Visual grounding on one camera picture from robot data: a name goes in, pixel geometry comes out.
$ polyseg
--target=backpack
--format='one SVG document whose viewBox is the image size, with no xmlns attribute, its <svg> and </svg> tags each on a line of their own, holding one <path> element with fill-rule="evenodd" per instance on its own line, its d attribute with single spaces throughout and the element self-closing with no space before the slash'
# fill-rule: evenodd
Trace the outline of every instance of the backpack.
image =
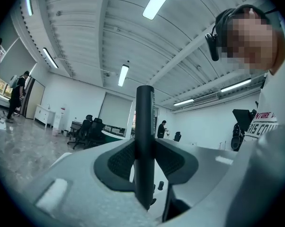
<svg viewBox="0 0 285 227">
<path fill-rule="evenodd" d="M 19 76 L 14 75 L 14 76 L 11 78 L 10 82 L 8 83 L 9 87 L 12 88 L 12 89 L 16 88 L 16 87 L 18 86 L 18 80 L 19 80 L 19 78 L 20 78 Z"/>
</svg>

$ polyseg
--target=gray floor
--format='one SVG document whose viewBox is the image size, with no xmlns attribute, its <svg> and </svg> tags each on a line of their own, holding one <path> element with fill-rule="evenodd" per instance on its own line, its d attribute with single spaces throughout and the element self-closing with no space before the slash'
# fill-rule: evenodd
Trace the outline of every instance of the gray floor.
<svg viewBox="0 0 285 227">
<path fill-rule="evenodd" d="M 52 136 L 52 129 L 45 130 L 41 122 L 23 116 L 14 118 L 12 124 L 0 120 L 0 178 L 18 192 L 63 153 L 82 149 L 77 146 L 73 150 L 73 144 L 67 145 L 69 137 Z"/>
</svg>

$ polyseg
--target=desk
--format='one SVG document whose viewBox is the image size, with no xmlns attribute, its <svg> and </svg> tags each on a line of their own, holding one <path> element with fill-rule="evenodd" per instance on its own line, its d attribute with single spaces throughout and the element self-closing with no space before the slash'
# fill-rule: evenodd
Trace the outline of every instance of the desk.
<svg viewBox="0 0 285 227">
<path fill-rule="evenodd" d="M 71 124 L 71 129 L 74 129 L 74 131 L 79 130 L 80 127 L 82 126 L 81 122 L 77 121 L 72 121 Z M 113 141 L 118 141 L 118 140 L 125 140 L 125 137 L 121 137 L 118 135 L 110 134 L 106 131 L 101 131 L 105 135 L 105 141 L 106 143 L 113 142 Z"/>
<path fill-rule="evenodd" d="M 46 109 L 41 105 L 37 105 L 33 120 L 38 119 L 40 122 L 43 122 L 45 124 L 45 128 L 47 128 L 48 124 L 50 124 L 50 127 L 53 126 L 54 117 L 54 111 Z"/>
</svg>

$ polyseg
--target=trash bin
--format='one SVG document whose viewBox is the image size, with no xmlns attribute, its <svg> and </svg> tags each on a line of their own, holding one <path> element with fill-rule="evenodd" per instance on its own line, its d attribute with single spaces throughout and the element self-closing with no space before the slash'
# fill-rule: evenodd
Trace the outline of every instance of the trash bin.
<svg viewBox="0 0 285 227">
<path fill-rule="evenodd" d="M 57 136 L 57 135 L 58 135 L 58 129 L 53 128 L 53 130 L 52 130 L 52 135 L 53 135 L 53 136 Z"/>
</svg>

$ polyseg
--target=air conditioner vent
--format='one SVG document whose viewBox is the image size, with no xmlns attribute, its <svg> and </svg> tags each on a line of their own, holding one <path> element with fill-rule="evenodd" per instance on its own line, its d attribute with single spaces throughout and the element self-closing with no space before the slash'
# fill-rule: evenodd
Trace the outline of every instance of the air conditioner vent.
<svg viewBox="0 0 285 227">
<path fill-rule="evenodd" d="M 213 94 L 209 94 L 207 96 L 202 96 L 202 97 L 194 99 L 193 105 L 204 104 L 204 103 L 208 103 L 210 101 L 215 101 L 218 99 L 219 99 L 219 97 L 217 96 L 217 94 L 213 93 Z"/>
</svg>

